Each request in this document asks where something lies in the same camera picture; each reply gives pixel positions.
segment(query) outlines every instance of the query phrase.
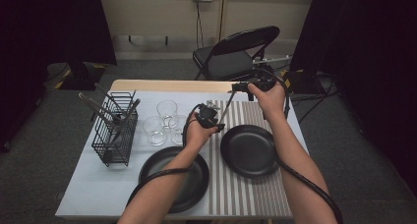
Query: round plate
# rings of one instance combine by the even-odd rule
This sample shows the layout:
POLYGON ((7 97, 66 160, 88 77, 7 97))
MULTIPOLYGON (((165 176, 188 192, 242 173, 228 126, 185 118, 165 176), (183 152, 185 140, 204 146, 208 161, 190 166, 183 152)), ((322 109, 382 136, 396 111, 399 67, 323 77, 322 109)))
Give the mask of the round plate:
POLYGON ((273 136, 254 125, 240 125, 221 139, 221 157, 232 171, 249 179, 262 179, 278 169, 273 136))
MULTIPOLYGON (((154 153, 145 162, 139 175, 139 182, 162 170, 182 149, 181 146, 172 146, 154 153)), ((168 212, 177 213, 190 209, 202 199, 208 187, 209 167, 206 161, 198 154, 193 162, 192 169, 187 172, 178 197, 175 198, 168 212)))

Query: clear glass cup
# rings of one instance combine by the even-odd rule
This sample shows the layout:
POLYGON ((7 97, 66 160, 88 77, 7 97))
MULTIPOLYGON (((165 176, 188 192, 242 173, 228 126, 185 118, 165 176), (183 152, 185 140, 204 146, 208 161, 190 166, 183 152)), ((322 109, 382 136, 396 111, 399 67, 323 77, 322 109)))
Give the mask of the clear glass cup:
POLYGON ((172 117, 177 115, 177 103, 172 100, 163 100, 159 102, 156 106, 156 111, 159 117, 163 120, 163 125, 165 128, 169 128, 169 121, 172 117))
POLYGON ((187 122, 187 117, 184 115, 177 115, 169 120, 168 126, 171 131, 171 139, 176 144, 183 143, 183 130, 187 122))
POLYGON ((166 141, 166 132, 163 120, 158 116, 151 116, 144 121, 144 131, 151 145, 162 145, 166 141))

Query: striped table runner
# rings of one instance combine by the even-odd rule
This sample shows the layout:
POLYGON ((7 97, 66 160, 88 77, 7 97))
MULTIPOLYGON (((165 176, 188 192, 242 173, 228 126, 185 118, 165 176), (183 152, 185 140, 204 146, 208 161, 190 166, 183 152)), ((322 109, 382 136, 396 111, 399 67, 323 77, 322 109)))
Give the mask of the striped table runner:
MULTIPOLYGON (((223 112, 227 101, 213 100, 223 112)), ((212 215, 291 217, 291 211, 278 169, 262 180, 237 175, 222 160, 220 142, 223 135, 238 125, 256 125, 270 132, 268 122, 257 102, 232 101, 224 118, 225 128, 213 135, 209 143, 208 213, 212 215)))

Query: person's hand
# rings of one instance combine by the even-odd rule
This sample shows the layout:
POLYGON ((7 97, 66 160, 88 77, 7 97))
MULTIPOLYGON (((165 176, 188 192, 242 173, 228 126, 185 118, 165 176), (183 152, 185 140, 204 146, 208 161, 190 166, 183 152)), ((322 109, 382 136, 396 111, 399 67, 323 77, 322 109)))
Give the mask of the person's hand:
POLYGON ((203 128, 197 121, 196 112, 194 112, 189 121, 186 146, 199 146, 199 149, 202 148, 209 140, 209 137, 217 132, 217 129, 217 126, 209 129, 203 128))
POLYGON ((285 91, 279 83, 267 92, 261 91, 254 84, 248 84, 248 90, 257 97, 268 121, 273 117, 283 116, 285 91))

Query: white tabletop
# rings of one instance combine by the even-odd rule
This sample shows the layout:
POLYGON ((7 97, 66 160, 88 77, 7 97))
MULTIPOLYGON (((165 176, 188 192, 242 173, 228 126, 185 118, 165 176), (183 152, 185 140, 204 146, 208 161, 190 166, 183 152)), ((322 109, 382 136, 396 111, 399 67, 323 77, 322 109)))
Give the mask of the white tabletop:
MULTIPOLYGON (((95 131, 91 130, 77 168, 58 207, 56 216, 67 219, 116 219, 120 217, 125 209, 129 195, 138 184, 141 168, 147 159, 162 148, 177 145, 171 141, 169 136, 165 144, 161 146, 151 146, 147 142, 142 123, 145 118, 157 115, 155 109, 157 103, 164 99, 172 99, 178 104, 178 114, 188 115, 197 104, 206 103, 210 99, 228 100, 229 96, 229 93, 137 91, 135 97, 139 98, 141 103, 137 108, 139 121, 135 130, 129 166, 110 164, 109 167, 106 167, 91 147, 95 134, 95 131)), ((247 100, 246 93, 236 93, 233 98, 233 101, 247 100)), ((307 150, 297 118, 292 109, 289 111, 288 123, 297 139, 307 150)), ((208 153, 209 145, 206 145, 201 151, 201 156, 207 160, 208 153)), ((224 210, 217 213, 209 212, 209 210, 209 195, 206 193, 202 200, 191 209, 181 213, 168 214, 166 219, 215 219, 234 216, 224 210)), ((252 213, 250 215, 245 215, 243 211, 242 213, 239 212, 239 218, 244 218, 245 216, 252 218, 276 218, 290 215, 289 211, 284 212, 284 214, 252 213)))

